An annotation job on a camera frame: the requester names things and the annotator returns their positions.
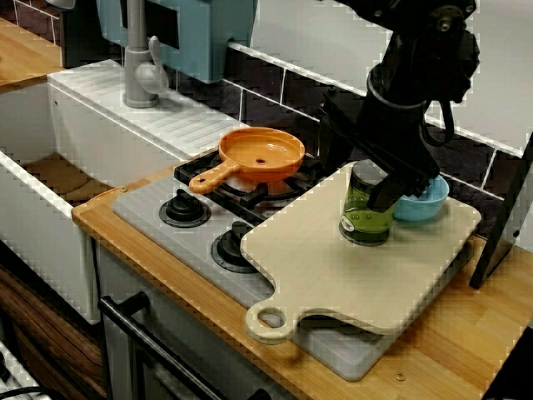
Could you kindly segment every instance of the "glass jar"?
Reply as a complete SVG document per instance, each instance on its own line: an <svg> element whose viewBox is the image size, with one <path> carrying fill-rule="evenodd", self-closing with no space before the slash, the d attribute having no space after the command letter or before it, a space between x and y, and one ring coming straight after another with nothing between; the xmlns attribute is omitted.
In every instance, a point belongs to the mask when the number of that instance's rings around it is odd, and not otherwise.
<svg viewBox="0 0 533 400"><path fill-rule="evenodd" d="M387 173L371 160L356 162L351 169L339 228L350 242L363 246L377 246L386 242L392 225L394 207L385 212L372 211L366 205L372 189L385 179Z"/></svg>

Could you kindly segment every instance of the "tile wall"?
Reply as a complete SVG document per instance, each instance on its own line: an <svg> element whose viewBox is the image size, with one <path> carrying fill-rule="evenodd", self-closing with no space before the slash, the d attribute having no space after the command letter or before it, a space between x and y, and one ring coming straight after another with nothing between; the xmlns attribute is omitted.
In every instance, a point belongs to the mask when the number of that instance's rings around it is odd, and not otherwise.
<svg viewBox="0 0 533 400"><path fill-rule="evenodd" d="M0 17L60 44L58 11L46 6L43 0L0 0ZM274 127L294 134L310 154L317 151L320 126L317 111L324 91L336 86L364 94L234 43L227 50L225 79L220 82L208 85L170 68L168 72L173 89L248 125ZM437 137L443 134L438 127L430 130ZM486 237L506 196L518 158L489 143L460 136L444 147L428 149L450 184L451 196L481 212L483 221L477 232ZM364 157L355 149L351 160Z"/></svg>
<svg viewBox="0 0 533 400"><path fill-rule="evenodd" d="M44 0L0 0L0 17L61 46L59 11Z"/></svg>

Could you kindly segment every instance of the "frying pan handle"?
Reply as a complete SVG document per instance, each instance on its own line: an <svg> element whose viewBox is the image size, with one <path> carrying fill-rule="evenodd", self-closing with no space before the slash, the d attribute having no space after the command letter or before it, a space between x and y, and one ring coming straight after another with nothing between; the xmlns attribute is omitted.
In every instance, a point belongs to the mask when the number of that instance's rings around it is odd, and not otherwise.
<svg viewBox="0 0 533 400"><path fill-rule="evenodd" d="M209 171L196 175L189 182L189 189L196 194L212 192L222 185L232 174L237 173L239 169L241 169L241 165L232 160L226 160Z"/></svg>
<svg viewBox="0 0 533 400"><path fill-rule="evenodd" d="M259 319L262 314L275 314L285 322L280 327L268 327L263 325ZM247 311L245 321L248 334L258 342L281 344L292 338L300 319L299 312L289 311L287 307L275 306L272 304L272 298L268 298L251 306Z"/></svg>

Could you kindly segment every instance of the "toy frying pan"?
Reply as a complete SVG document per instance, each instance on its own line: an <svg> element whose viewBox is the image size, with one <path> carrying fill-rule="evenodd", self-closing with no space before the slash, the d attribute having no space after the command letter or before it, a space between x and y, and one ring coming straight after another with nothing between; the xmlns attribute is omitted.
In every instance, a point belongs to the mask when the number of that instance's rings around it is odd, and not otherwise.
<svg viewBox="0 0 533 400"><path fill-rule="evenodd" d="M301 166L303 144L289 133L268 127L229 132L218 144L222 163L189 182L193 193L206 194L235 174L246 181L268 183L290 177Z"/></svg>

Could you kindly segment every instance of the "wooden cutting board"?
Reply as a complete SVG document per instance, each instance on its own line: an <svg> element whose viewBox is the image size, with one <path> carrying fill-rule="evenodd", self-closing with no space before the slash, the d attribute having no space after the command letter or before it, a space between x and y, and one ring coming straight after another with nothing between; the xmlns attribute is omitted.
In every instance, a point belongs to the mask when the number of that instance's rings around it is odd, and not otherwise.
<svg viewBox="0 0 533 400"><path fill-rule="evenodd" d="M247 331L256 340L283 343L310 315L373 333L398 333L481 220L473 207L447 198L430 221L395 220L380 246L351 243L338 226L352 165L242 239L244 257L275 287L247 312ZM259 319L263 313L279 315L284 325L265 326Z"/></svg>

